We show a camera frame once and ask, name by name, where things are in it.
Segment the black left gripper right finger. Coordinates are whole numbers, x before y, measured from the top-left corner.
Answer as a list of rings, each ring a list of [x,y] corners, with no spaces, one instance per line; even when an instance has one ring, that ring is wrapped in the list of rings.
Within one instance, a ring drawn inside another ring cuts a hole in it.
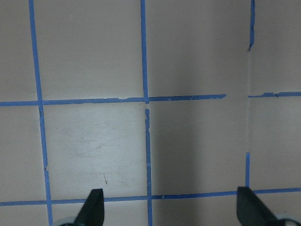
[[[285,226],[249,187],[237,188],[237,218],[242,226]]]

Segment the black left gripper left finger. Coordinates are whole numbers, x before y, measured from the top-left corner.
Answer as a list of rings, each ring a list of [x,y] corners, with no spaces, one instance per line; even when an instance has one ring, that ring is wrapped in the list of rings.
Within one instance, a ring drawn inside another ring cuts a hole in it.
[[[91,190],[80,212],[75,218],[74,226],[102,226],[104,223],[103,189]]]

